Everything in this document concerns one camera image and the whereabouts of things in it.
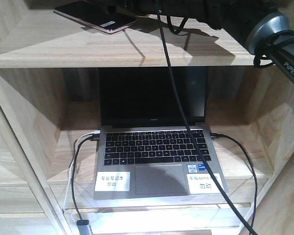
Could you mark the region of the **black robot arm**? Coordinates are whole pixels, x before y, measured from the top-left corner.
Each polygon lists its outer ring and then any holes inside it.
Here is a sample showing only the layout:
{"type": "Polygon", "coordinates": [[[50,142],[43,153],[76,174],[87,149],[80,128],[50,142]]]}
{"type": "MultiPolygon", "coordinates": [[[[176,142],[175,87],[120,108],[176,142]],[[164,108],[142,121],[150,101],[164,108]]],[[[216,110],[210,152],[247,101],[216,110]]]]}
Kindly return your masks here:
{"type": "Polygon", "coordinates": [[[264,0],[98,0],[109,13],[123,8],[138,16],[166,16],[179,34],[188,19],[224,29],[254,55],[256,68],[276,65],[294,83],[294,31],[278,5],[264,0]]]}

